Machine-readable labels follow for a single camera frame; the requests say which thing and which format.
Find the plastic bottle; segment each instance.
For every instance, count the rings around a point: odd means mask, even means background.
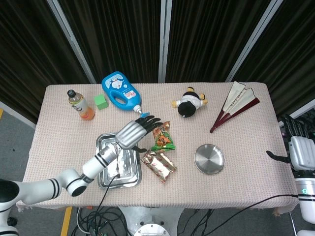
[[[74,90],[68,91],[70,105],[79,113],[80,117],[84,120],[92,120],[94,117],[94,111],[88,106],[85,98],[75,92]]]

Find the red fan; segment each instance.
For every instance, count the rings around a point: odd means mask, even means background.
[[[210,133],[212,133],[224,122],[237,116],[243,111],[246,111],[248,108],[256,105],[259,102],[259,99],[255,97],[254,91],[251,88],[246,89],[245,85],[235,81],[230,92],[228,93],[216,122],[210,130]]]

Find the silver tray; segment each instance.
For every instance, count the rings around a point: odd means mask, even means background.
[[[116,133],[100,135],[96,140],[96,153],[114,143]],[[141,166],[139,153],[134,150],[122,150],[118,157],[120,178],[115,178],[109,188],[132,187],[141,181]],[[107,168],[99,173],[98,184],[100,188],[107,188],[110,181],[117,175],[117,160],[110,163]]]

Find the stainless steel plate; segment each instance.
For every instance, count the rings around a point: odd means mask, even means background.
[[[211,175],[223,169],[225,158],[223,152],[217,146],[204,144],[195,152],[195,164],[201,172]]]
[[[116,133],[102,134],[96,140],[96,153],[114,143]],[[118,157],[120,178],[115,178],[109,188],[132,187],[141,181],[141,166],[139,153],[134,150],[122,150]],[[117,174],[117,160],[113,161],[98,176],[100,188],[107,188]]]

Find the plush doll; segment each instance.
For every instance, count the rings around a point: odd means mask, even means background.
[[[192,87],[188,87],[181,100],[172,101],[172,107],[177,108],[184,118],[191,117],[198,108],[208,103],[205,98],[203,93],[198,96]]]

